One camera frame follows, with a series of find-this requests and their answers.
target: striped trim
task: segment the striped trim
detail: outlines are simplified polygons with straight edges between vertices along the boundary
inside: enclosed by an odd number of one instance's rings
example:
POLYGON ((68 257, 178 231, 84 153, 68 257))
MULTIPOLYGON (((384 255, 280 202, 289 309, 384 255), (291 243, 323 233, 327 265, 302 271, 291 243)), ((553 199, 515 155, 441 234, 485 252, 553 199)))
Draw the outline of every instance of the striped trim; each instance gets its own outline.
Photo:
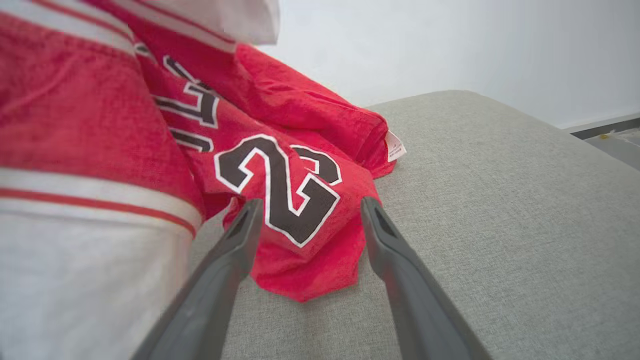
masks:
POLYGON ((91 177, 0 168, 0 197, 145 215, 180 225, 194 235, 202 224, 198 210, 184 200, 91 177))
POLYGON ((84 3, 62 0, 0 1, 0 12, 134 54, 131 29, 110 14, 84 3))
POLYGON ((236 50, 236 43, 233 40, 218 35, 202 25, 179 15, 175 15, 169 10, 160 8, 157 4, 151 5, 139 0, 111 0, 111 2, 139 18, 215 47, 218 50, 226 53, 233 53, 236 50))

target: gray cushion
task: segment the gray cushion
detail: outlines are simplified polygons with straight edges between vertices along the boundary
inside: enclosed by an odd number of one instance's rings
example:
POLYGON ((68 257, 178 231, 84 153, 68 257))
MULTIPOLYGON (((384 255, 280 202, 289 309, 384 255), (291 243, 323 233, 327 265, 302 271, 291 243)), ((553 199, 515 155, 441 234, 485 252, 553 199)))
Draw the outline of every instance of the gray cushion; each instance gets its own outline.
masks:
MULTIPOLYGON (((640 172, 471 92, 371 109, 409 152, 376 181, 383 205, 490 354, 640 356, 640 172)), ((196 259, 219 231, 207 224, 196 259)), ((306 304, 245 280, 224 356, 400 358, 366 255, 357 286, 306 304)))

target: white label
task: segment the white label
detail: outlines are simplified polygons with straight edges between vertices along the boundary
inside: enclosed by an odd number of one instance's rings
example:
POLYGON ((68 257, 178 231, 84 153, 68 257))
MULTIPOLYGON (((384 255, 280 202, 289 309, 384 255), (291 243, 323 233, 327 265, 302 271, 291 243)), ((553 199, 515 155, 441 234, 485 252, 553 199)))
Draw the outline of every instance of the white label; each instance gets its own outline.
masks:
POLYGON ((398 159, 400 156, 406 154, 406 149, 402 144, 402 141, 398 139, 398 137, 392 133, 391 131, 387 131, 387 135, 385 137, 385 142, 387 143, 387 161, 391 162, 398 159))

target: gray floor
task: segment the gray floor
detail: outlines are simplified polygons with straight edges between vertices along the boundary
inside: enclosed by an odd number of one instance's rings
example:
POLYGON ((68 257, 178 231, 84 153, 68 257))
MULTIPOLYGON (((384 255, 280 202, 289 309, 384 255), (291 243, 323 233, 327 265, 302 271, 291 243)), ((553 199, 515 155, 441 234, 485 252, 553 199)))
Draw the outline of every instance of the gray floor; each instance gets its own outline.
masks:
POLYGON ((640 129, 599 135, 585 140, 612 157, 640 170, 640 129))

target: red garment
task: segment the red garment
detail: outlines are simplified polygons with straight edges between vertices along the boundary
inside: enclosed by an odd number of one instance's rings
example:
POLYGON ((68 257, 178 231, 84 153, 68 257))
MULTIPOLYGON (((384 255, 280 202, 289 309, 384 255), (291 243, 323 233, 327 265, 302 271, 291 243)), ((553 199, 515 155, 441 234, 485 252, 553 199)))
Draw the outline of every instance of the red garment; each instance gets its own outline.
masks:
POLYGON ((235 199, 225 225, 262 198, 260 287, 306 301, 356 283, 360 199, 394 166, 384 119, 166 10, 92 2, 129 28, 62 5, 47 11, 109 36, 3 16, 0 166, 135 184, 205 218, 235 199))

